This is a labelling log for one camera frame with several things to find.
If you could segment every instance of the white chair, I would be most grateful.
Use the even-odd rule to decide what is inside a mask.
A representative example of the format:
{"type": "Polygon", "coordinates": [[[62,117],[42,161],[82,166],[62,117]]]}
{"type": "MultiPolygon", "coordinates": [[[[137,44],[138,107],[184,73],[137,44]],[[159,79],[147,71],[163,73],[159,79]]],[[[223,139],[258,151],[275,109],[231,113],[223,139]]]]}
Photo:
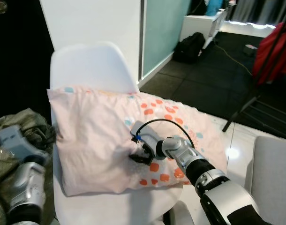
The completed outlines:
{"type": "MultiPolygon", "coordinates": [[[[139,92],[120,50],[113,44],[75,45],[54,52],[50,88],[87,85],[121,93],[139,92]]],[[[56,122],[52,113],[53,124],[56,122]]],[[[146,225],[178,201],[182,185],[127,190],[122,194],[89,193],[66,197],[62,168],[53,150],[54,204],[61,225],[146,225]]]]}

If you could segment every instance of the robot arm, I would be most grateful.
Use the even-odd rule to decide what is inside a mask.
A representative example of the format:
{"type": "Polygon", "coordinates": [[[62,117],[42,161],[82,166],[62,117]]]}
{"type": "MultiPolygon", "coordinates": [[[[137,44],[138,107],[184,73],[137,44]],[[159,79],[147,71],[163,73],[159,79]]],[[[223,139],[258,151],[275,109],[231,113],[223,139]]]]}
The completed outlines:
{"type": "Polygon", "coordinates": [[[44,166],[50,157],[29,144],[18,126],[1,130],[0,144],[20,161],[11,188],[8,225],[39,225],[45,203],[44,166]]]}
{"type": "Polygon", "coordinates": [[[133,141],[142,141],[150,157],[130,156],[139,163],[150,164],[152,159],[173,158],[185,173],[200,197],[200,202],[212,225],[268,224],[258,212],[253,197],[240,185],[229,180],[211,165],[183,138],[163,139],[149,126],[137,121],[131,134],[133,141]]]}

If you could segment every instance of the red bag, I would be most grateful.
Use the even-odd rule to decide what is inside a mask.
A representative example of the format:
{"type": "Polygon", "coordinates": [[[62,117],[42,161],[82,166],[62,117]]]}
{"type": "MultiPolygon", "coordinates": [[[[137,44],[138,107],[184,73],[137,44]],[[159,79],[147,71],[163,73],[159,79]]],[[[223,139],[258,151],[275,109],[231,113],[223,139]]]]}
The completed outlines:
{"type": "MultiPolygon", "coordinates": [[[[252,68],[252,76],[255,77],[257,75],[257,73],[260,71],[261,66],[263,65],[272,45],[274,40],[276,39],[278,33],[281,30],[283,23],[280,23],[277,25],[277,27],[274,29],[274,31],[266,38],[263,39],[263,41],[261,41],[260,43],[260,47],[257,51],[256,54],[256,60],[254,63],[254,66],[252,68]]],[[[277,55],[279,54],[281,48],[283,47],[283,45],[285,44],[285,40],[286,40],[286,32],[284,32],[283,34],[281,34],[280,39],[277,43],[277,45],[275,46],[269,60],[268,63],[266,64],[263,73],[261,74],[261,78],[258,81],[258,84],[262,84],[269,71],[271,70],[274,61],[277,58],[277,55]]],[[[278,60],[272,74],[270,75],[270,78],[267,81],[272,81],[275,78],[277,78],[278,76],[282,75],[282,74],[286,74],[286,48],[284,49],[280,59],[278,60]]]]}

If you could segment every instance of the metal stand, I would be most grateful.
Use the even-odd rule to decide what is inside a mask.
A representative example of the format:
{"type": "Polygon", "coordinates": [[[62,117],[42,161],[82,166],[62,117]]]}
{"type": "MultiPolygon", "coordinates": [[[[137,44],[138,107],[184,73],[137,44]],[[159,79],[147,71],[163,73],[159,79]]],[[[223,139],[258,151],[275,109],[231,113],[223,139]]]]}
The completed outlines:
{"type": "Polygon", "coordinates": [[[253,83],[252,83],[252,85],[251,85],[251,89],[249,90],[248,94],[247,94],[246,97],[244,98],[244,101],[241,103],[239,109],[238,109],[238,110],[231,116],[231,118],[227,121],[226,125],[225,125],[224,128],[222,129],[223,132],[226,132],[227,129],[228,129],[228,127],[230,126],[230,124],[237,118],[238,115],[240,115],[240,114],[242,113],[242,114],[248,116],[249,118],[255,120],[256,122],[262,124],[264,127],[269,128],[269,129],[273,130],[274,132],[277,132],[277,133],[279,133],[279,134],[281,134],[281,135],[283,135],[283,136],[286,136],[285,133],[283,133],[283,132],[281,132],[281,131],[279,131],[279,130],[277,130],[277,129],[274,129],[274,128],[272,128],[272,127],[266,125],[264,122],[260,121],[259,119],[253,117],[252,115],[248,114],[247,112],[244,112],[248,107],[250,107],[250,108],[252,108],[252,109],[254,109],[254,110],[256,110],[256,111],[258,111],[258,112],[260,112],[260,113],[263,113],[263,114],[265,114],[265,115],[267,115],[267,116],[269,116],[269,117],[271,117],[271,118],[277,120],[278,122],[280,122],[280,123],[286,125],[286,122],[285,122],[285,121],[283,121],[283,120],[281,120],[281,119],[279,119],[279,118],[276,118],[275,116],[270,115],[269,113],[266,113],[266,112],[264,112],[263,110],[257,109],[255,106],[253,106],[253,104],[254,104],[255,102],[256,102],[256,103],[260,103],[260,104],[265,105],[266,107],[268,107],[268,108],[270,108],[270,109],[272,109],[272,110],[275,110],[275,111],[277,111],[278,113],[281,113],[281,114],[283,114],[283,115],[286,116],[286,113],[285,113],[285,112],[280,111],[280,110],[278,110],[278,109],[276,109],[276,108],[274,108],[274,107],[272,107],[272,106],[270,106],[270,105],[268,105],[268,104],[265,104],[265,103],[263,103],[263,102],[261,102],[261,101],[258,100],[258,99],[260,98],[260,94],[261,94],[261,92],[262,92],[262,90],[263,90],[263,85],[264,85],[264,84],[268,81],[268,79],[270,78],[270,76],[271,76],[271,74],[272,74],[272,72],[273,72],[273,70],[274,70],[274,68],[275,68],[275,66],[276,66],[276,64],[277,64],[277,62],[278,62],[278,60],[280,59],[280,57],[281,57],[281,55],[282,55],[284,49],[286,48],[286,40],[285,40],[285,43],[284,43],[282,49],[281,49],[280,52],[278,53],[278,55],[277,55],[277,57],[276,57],[276,60],[274,61],[273,65],[272,65],[272,67],[271,67],[271,70],[270,70],[269,73],[267,74],[263,85],[261,85],[259,88],[257,87],[257,83],[258,83],[258,81],[259,81],[260,78],[261,78],[261,75],[262,75],[262,73],[263,73],[263,70],[264,70],[264,68],[267,66],[268,60],[270,59],[271,54],[272,54],[272,52],[273,52],[275,46],[277,45],[277,43],[278,43],[278,41],[279,41],[281,35],[283,34],[285,28],[286,28],[286,20],[285,20],[285,22],[283,23],[283,25],[282,25],[282,27],[281,27],[281,30],[280,30],[280,32],[278,33],[278,35],[277,35],[277,37],[276,37],[276,39],[275,39],[275,41],[274,41],[274,43],[273,43],[273,45],[272,45],[272,47],[271,47],[271,49],[270,49],[268,55],[267,55],[267,57],[266,57],[266,59],[265,59],[263,65],[261,66],[261,69],[259,70],[259,72],[258,72],[258,74],[256,75],[255,79],[253,80],[253,83]]]}

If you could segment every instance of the cable on floor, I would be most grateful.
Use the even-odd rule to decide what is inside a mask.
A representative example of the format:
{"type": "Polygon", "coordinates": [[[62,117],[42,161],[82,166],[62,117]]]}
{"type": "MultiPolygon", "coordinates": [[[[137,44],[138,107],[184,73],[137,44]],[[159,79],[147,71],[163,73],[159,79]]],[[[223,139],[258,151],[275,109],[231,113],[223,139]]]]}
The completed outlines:
{"type": "Polygon", "coordinates": [[[214,39],[214,45],[217,47],[217,48],[220,48],[222,51],[225,52],[225,54],[233,61],[235,61],[236,63],[238,63],[240,66],[242,66],[243,68],[246,69],[246,71],[252,76],[251,72],[246,68],[246,66],[244,66],[242,63],[240,63],[239,61],[235,60],[232,56],[230,56],[226,50],[223,48],[223,47],[220,47],[219,45],[216,44],[216,41],[214,39]]]}

